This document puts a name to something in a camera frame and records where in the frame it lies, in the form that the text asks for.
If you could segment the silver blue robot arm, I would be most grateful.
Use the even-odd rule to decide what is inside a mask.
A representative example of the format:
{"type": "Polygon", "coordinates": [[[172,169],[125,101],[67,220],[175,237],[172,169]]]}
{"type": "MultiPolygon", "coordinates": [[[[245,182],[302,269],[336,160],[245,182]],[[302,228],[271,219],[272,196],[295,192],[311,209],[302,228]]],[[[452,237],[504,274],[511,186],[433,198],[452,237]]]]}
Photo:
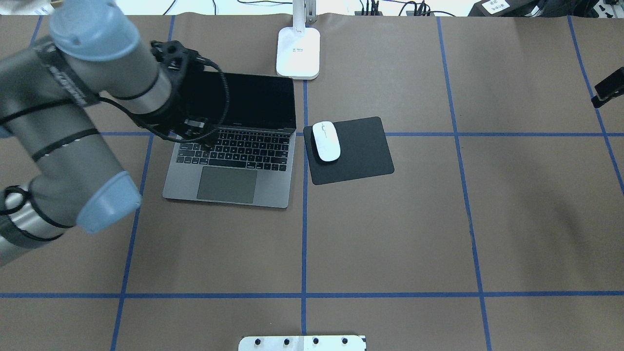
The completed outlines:
{"type": "Polygon", "coordinates": [[[220,67],[178,41],[143,42],[114,0],[66,0],[49,35],[1,60],[1,137],[40,174],[1,191],[1,264],[74,227],[95,234],[142,196],[85,109],[111,104],[163,140],[214,144],[230,107],[220,67]]]}

